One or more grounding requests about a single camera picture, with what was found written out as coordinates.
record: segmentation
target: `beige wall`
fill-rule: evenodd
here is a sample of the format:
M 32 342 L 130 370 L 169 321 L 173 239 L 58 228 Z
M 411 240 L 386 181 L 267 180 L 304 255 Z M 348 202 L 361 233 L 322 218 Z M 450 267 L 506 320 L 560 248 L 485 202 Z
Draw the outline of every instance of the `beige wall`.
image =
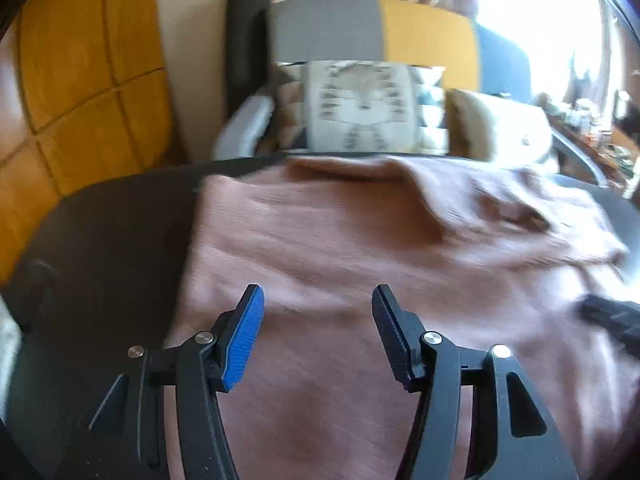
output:
M 209 158 L 224 121 L 225 0 L 158 0 L 178 127 L 194 162 Z

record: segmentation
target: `dark tabletop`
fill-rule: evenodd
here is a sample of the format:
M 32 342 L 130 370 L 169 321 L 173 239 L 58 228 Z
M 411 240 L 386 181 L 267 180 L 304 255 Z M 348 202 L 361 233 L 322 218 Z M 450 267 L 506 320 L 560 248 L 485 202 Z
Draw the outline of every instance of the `dark tabletop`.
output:
M 283 154 L 181 166 L 96 184 L 65 198 L 43 221 L 3 291 L 24 330 L 8 427 L 51 478 L 75 425 L 120 371 L 127 348 L 159 348 L 174 314 L 200 180 L 240 176 Z M 615 193 L 582 187 L 607 211 L 640 274 L 640 214 Z

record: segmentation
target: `white pillow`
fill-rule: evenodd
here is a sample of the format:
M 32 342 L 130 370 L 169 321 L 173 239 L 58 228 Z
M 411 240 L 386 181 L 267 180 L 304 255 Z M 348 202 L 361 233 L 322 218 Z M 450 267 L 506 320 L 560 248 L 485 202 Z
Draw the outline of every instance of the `white pillow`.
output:
M 519 168 L 535 164 L 551 148 L 551 127 L 542 108 L 467 90 L 452 95 L 473 160 Z

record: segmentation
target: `pink cloth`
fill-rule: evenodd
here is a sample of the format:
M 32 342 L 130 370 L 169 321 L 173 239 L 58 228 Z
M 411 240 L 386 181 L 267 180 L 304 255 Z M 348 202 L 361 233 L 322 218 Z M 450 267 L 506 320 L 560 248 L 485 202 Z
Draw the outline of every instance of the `pink cloth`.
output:
M 242 382 L 218 396 L 240 477 L 389 480 L 417 396 L 394 381 L 372 319 L 372 290 L 388 283 L 457 345 L 510 346 L 586 478 L 622 434 L 640 366 L 574 303 L 587 291 L 624 299 L 612 265 L 623 252 L 588 193 L 531 171 L 293 158 L 203 181 L 166 344 L 208 329 L 258 283 L 266 313 L 254 352 Z M 469 401 L 452 478 L 464 473 Z M 171 402 L 166 413 L 177 479 Z

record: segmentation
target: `sofa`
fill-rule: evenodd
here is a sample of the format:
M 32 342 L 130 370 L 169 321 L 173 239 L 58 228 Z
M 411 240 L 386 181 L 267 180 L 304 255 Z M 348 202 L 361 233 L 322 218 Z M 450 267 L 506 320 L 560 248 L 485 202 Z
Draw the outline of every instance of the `sofa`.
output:
M 454 89 L 523 104 L 534 98 L 529 59 L 516 44 L 464 16 L 401 0 L 227 0 L 225 49 L 228 122 L 214 144 L 214 160 L 254 156 L 257 147 L 259 153 L 282 148 L 271 142 L 260 150 L 277 128 L 274 67 L 283 63 L 360 60 L 444 67 L 450 156 L 473 158 L 451 97 Z M 569 158 L 585 181 L 606 186 L 600 169 L 580 149 L 553 130 L 550 141 L 548 157 Z M 531 162 L 548 162 L 538 159 Z

